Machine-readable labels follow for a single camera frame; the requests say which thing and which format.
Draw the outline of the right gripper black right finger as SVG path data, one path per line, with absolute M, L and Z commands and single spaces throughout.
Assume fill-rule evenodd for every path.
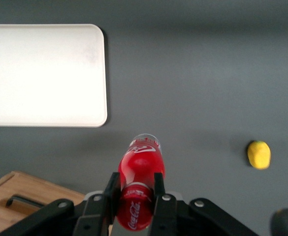
M 178 236 L 177 201 L 182 194 L 165 191 L 162 173 L 154 173 L 154 213 L 149 226 L 150 236 Z

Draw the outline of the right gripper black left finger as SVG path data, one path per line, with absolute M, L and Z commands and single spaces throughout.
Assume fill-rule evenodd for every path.
M 108 236 L 121 194 L 120 174 L 114 172 L 102 193 L 91 195 L 73 230 L 74 236 Z

